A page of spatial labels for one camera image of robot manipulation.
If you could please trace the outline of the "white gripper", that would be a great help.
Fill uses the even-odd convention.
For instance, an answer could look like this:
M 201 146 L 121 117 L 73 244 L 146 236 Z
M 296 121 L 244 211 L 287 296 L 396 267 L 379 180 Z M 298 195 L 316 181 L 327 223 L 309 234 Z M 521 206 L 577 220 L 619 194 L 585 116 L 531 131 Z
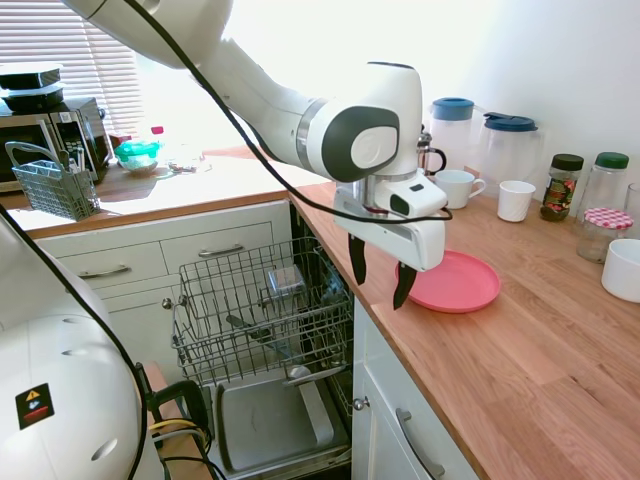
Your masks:
M 366 281 L 365 243 L 399 261 L 393 294 L 393 308 L 398 310 L 409 297 L 417 271 L 435 268 L 444 257 L 447 217 L 441 209 L 447 197 L 435 185 L 378 185 L 374 193 L 382 202 L 377 213 L 365 207 L 354 185 L 339 185 L 334 209 L 359 219 L 337 216 L 335 223 L 349 233 L 349 256 L 358 285 Z

